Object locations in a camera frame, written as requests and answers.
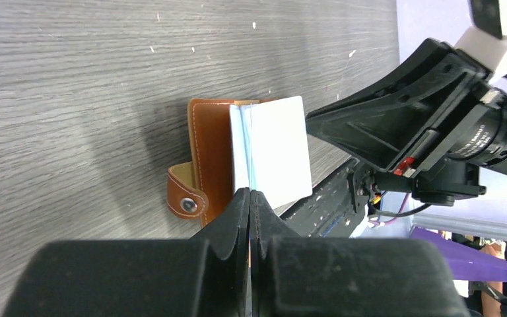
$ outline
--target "purple object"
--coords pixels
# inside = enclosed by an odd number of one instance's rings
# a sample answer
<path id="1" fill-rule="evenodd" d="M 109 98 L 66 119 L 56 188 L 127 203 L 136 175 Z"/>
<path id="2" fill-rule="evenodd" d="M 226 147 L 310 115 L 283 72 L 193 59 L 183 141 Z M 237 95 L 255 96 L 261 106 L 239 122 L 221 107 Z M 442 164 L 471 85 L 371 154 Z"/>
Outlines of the purple object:
<path id="1" fill-rule="evenodd" d="M 507 282 L 507 261 L 446 240 L 435 232 L 415 228 L 410 238 L 434 244 L 450 267 L 454 279 L 476 282 Z"/>

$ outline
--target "pink wire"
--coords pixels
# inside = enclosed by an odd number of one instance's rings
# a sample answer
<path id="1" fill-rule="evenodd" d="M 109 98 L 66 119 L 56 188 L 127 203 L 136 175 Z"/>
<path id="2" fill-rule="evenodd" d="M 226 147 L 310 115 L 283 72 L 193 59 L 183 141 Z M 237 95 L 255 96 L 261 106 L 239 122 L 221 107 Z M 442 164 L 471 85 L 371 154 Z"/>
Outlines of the pink wire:
<path id="1" fill-rule="evenodd" d="M 403 201 L 401 202 L 401 206 L 399 207 L 399 210 L 397 211 L 397 213 L 401 213 L 403 211 L 403 209 L 405 208 L 405 205 L 407 205 L 408 201 L 409 201 L 409 193 L 405 194 L 405 197 L 403 198 Z M 368 222 L 372 223 L 374 225 L 374 227 L 378 227 L 380 225 L 380 223 L 384 223 L 384 226 L 390 225 L 390 224 L 396 222 L 396 220 L 398 220 L 398 219 L 399 218 L 392 218 L 387 221 L 368 220 Z"/>

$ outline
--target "robotic arm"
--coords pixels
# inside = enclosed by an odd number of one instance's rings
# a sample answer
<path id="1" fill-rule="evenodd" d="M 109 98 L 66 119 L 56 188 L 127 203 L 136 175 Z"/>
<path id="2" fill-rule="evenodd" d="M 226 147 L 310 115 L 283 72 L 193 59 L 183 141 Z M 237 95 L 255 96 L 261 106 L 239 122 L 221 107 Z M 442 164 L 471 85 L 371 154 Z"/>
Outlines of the robotic arm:
<path id="1" fill-rule="evenodd" d="M 507 175 L 507 0 L 470 2 L 454 47 L 425 40 L 377 83 L 308 114 L 308 133 L 371 167 L 370 196 L 411 192 L 427 205 L 483 195 L 479 167 Z M 369 203 L 370 213 L 377 212 Z"/>

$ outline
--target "brown leather cover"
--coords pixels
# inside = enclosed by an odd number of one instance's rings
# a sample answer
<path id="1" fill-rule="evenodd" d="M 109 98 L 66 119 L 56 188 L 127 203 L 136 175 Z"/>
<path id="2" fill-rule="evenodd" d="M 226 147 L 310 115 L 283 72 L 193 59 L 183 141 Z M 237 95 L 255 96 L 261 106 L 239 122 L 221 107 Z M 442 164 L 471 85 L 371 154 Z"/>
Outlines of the brown leather cover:
<path id="1" fill-rule="evenodd" d="M 168 170 L 167 201 L 184 219 L 201 219 L 204 227 L 220 215 L 234 194 L 232 172 L 231 104 L 257 104 L 260 100 L 192 99 L 187 105 L 187 126 L 192 162 Z M 187 212 L 180 202 L 192 199 L 197 210 Z"/>

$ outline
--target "open notebook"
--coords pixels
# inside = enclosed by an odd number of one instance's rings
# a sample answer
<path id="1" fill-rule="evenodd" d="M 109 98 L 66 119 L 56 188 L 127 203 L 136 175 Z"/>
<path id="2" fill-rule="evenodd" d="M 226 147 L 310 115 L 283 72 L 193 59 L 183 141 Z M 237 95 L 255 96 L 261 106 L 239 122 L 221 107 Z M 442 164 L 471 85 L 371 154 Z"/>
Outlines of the open notebook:
<path id="1" fill-rule="evenodd" d="M 302 97 L 231 105 L 234 191 L 265 194 L 272 208 L 312 194 Z"/>

